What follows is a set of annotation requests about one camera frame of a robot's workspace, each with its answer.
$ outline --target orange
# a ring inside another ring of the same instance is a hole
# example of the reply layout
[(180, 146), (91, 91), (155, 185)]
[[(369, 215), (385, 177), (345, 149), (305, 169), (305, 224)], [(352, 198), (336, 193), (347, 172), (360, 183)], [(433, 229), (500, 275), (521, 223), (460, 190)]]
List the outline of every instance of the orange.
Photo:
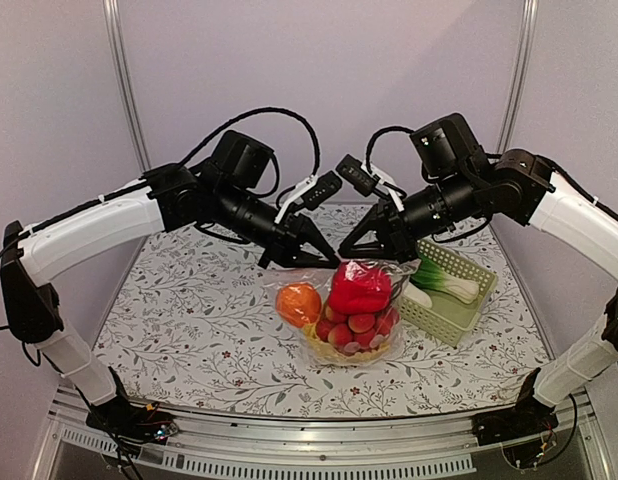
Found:
[(321, 309), (320, 294), (308, 283), (290, 283), (280, 289), (276, 298), (276, 311), (298, 328), (316, 323)]

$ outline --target vertical metal pole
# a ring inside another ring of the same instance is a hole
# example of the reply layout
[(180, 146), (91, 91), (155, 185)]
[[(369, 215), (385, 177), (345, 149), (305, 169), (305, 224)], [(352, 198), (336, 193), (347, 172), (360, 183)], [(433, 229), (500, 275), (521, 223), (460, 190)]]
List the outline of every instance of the vertical metal pole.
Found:
[(105, 20), (107, 23), (107, 32), (109, 34), (109, 45), (113, 56), (113, 64), (118, 79), (118, 87), (120, 88), (120, 96), (122, 98), (122, 106), (127, 117), (129, 133), (136, 152), (136, 159), (142, 172), (151, 170), (151, 161), (147, 153), (147, 146), (142, 134), (140, 126), (140, 118), (136, 108), (136, 102), (131, 88), (131, 78), (129, 75), (129, 67), (127, 65), (127, 57), (125, 55), (124, 43), (122, 40), (122, 28), (120, 26), (120, 15), (118, 12), (117, 0), (104, 0)]
[(529, 58), (531, 57), (537, 12), (538, 0), (525, 0), (522, 14), (522, 26), (520, 28), (520, 40), (518, 42), (518, 54), (516, 56), (516, 64), (511, 81), (511, 90), (509, 91), (505, 118), (502, 123), (496, 149), (498, 153), (503, 153), (507, 150), (513, 135), (516, 117), (520, 108), (520, 100), (522, 99), (525, 76), (527, 75), (527, 67), (529, 66)]

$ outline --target robotic arm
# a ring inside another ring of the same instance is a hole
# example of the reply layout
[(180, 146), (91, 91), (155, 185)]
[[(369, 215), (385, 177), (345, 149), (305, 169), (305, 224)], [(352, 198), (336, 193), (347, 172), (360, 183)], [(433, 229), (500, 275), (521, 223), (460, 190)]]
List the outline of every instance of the robotic arm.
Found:
[[(315, 224), (297, 211), (315, 209), (342, 181), (333, 172), (310, 177), (279, 211), (248, 190), (256, 187), (269, 161), (276, 161), (271, 148), (228, 131), (213, 154), (191, 170), (166, 165), (41, 224), (23, 229), (14, 222), (6, 228), (0, 277), (9, 329), (76, 385), (90, 406), (89, 426), (135, 443), (164, 442), (177, 431), (171, 416), (155, 406), (132, 406), (115, 372), (63, 322), (51, 285), (60, 273), (129, 240), (190, 224), (206, 232), (202, 225), (208, 223), (264, 247), (263, 268), (271, 261), (284, 267), (339, 264)], [(323, 257), (302, 250), (305, 243)]]
[[(468, 217), (484, 217), (486, 224), (492, 215), (503, 213), (562, 240), (618, 281), (618, 215), (592, 202), (553, 161), (524, 150), (488, 156), (457, 113), (413, 131), (410, 139), (431, 185), (401, 205), (381, 199), (341, 244), (343, 257), (411, 260), (418, 255), (417, 240), (453, 230), (454, 222)], [(363, 194), (378, 183), (351, 156), (337, 171)], [(375, 241), (356, 243), (369, 233)], [(618, 289), (581, 340), (529, 374), (514, 407), (474, 417), (480, 444), (538, 433), (547, 423), (556, 426), (556, 405), (617, 361)]]

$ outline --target red bell pepper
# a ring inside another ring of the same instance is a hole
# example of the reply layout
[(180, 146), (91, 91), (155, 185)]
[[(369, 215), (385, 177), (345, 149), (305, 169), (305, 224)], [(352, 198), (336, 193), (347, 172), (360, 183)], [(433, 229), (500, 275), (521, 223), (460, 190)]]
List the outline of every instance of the red bell pepper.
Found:
[(376, 267), (351, 261), (338, 267), (327, 303), (338, 313), (376, 313), (391, 299), (391, 278)]

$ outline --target bok choy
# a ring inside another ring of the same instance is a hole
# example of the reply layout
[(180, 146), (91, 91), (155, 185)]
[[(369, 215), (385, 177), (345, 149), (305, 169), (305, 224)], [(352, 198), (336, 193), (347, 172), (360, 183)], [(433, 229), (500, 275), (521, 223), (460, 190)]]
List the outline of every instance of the bok choy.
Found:
[(427, 295), (427, 292), (423, 292), (415, 285), (408, 283), (405, 290), (402, 292), (403, 297), (407, 297), (409, 300), (416, 302), (417, 304), (425, 307), (433, 307), (431, 297)]
[(480, 286), (477, 282), (451, 275), (426, 257), (422, 257), (420, 267), (411, 276), (410, 281), (418, 288), (453, 295), (466, 304), (472, 303), (480, 293)]

